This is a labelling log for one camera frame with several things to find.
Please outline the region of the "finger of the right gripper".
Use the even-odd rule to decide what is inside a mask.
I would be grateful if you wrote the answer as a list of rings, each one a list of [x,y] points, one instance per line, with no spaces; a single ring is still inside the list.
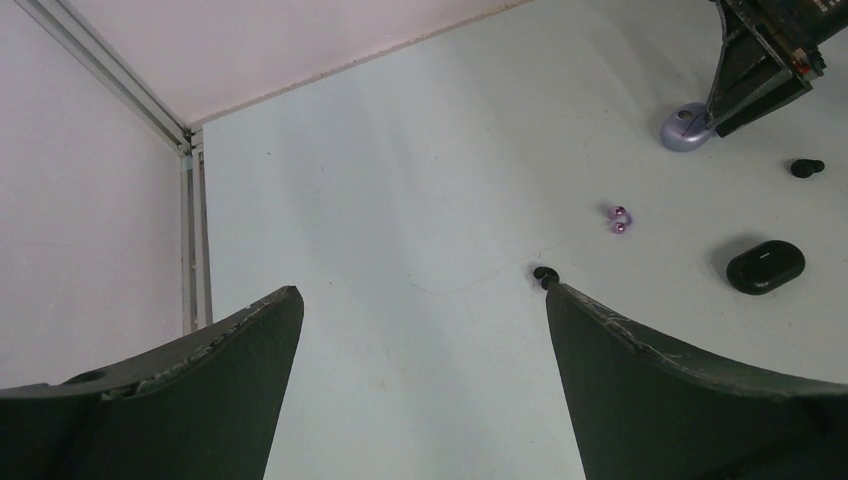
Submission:
[[[778,42],[775,39],[768,41],[765,37],[757,36],[757,38],[754,38],[752,35],[740,35],[726,49],[725,56],[722,56],[722,46],[723,41],[717,70],[722,64],[729,65],[733,68],[735,76],[740,76],[755,65],[767,63],[781,69],[788,69],[792,73],[791,68],[787,65],[785,53],[781,49],[775,50],[775,47],[778,47]],[[714,79],[706,105],[707,124],[714,126]]]
[[[811,90],[811,81],[773,64],[760,63],[740,76],[722,64],[714,78],[714,132],[726,137]]]

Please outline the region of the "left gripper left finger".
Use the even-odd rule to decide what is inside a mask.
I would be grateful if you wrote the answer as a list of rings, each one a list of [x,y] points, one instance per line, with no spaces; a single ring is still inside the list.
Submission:
[[[56,385],[1,393],[5,479],[260,479],[304,319],[286,286]]]

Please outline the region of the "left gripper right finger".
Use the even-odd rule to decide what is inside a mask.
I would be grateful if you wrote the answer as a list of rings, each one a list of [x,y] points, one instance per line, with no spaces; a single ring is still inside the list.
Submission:
[[[546,309],[589,479],[843,479],[847,388],[731,360],[555,283]]]

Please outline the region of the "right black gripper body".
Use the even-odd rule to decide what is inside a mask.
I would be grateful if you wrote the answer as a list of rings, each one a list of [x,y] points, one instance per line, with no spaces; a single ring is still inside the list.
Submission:
[[[820,46],[847,28],[846,1],[716,1],[722,18],[722,56],[740,35],[775,39],[787,55],[802,51],[824,62]]]

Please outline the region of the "purple earbud charging case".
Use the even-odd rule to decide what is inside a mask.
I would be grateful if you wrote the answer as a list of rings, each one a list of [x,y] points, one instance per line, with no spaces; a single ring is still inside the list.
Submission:
[[[660,127],[661,144],[673,152],[691,152],[714,136],[707,127],[707,105],[687,103],[670,114]]]

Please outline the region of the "purple earbud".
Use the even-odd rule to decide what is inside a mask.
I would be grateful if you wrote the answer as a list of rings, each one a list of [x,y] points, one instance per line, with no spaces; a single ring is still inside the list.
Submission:
[[[623,206],[613,206],[607,211],[609,228],[615,234],[623,234],[633,224],[633,216]]]

